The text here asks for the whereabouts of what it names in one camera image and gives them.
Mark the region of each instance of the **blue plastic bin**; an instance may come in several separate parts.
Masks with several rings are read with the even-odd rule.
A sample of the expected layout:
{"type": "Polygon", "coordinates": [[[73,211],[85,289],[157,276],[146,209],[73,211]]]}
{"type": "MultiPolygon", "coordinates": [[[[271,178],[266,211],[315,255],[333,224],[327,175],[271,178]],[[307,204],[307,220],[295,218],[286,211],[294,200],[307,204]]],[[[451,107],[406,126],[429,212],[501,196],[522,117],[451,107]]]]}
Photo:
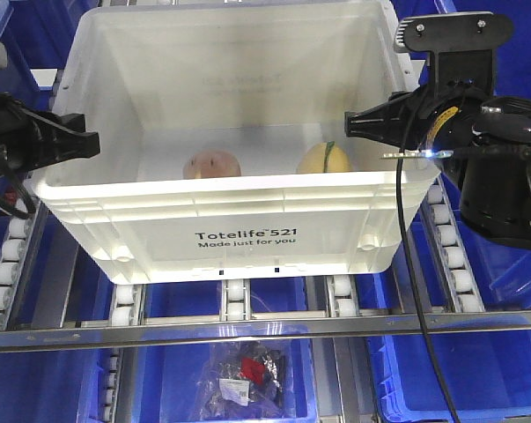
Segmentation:
{"type": "MultiPolygon", "coordinates": [[[[218,313],[217,282],[156,284],[148,287],[146,314],[207,315],[218,313]]],[[[302,278],[252,280],[255,311],[306,309],[302,278]]],[[[269,423],[315,423],[317,411],[313,387],[313,365],[309,340],[285,341],[288,345],[285,409],[294,415],[262,419],[269,423]]],[[[188,421],[197,383],[210,358],[210,346],[173,345],[138,349],[133,420],[137,423],[182,423],[188,421]]]]}
{"type": "MultiPolygon", "coordinates": [[[[385,274],[372,275],[385,307],[385,274]]],[[[498,423],[531,415],[531,330],[432,336],[461,421],[498,423]]],[[[368,338],[380,413],[386,422],[451,421],[419,335],[368,338]]]]}
{"type": "Polygon", "coordinates": [[[81,16],[99,0],[11,0],[10,28],[31,69],[63,69],[81,16]]]}
{"type": "Polygon", "coordinates": [[[109,350],[0,354],[0,422],[103,421],[109,350]]]}
{"type": "Polygon", "coordinates": [[[531,251],[495,244],[460,227],[481,290],[488,289],[498,305],[531,308],[531,251]]]}
{"type": "Polygon", "coordinates": [[[18,41],[10,29],[12,13],[9,0],[0,0],[0,41],[5,45],[9,58],[7,68],[0,70],[0,91],[8,92],[28,107],[35,108],[44,93],[36,84],[18,41]]]}
{"type": "Polygon", "coordinates": [[[454,0],[392,0],[399,19],[455,11],[454,0]]]}

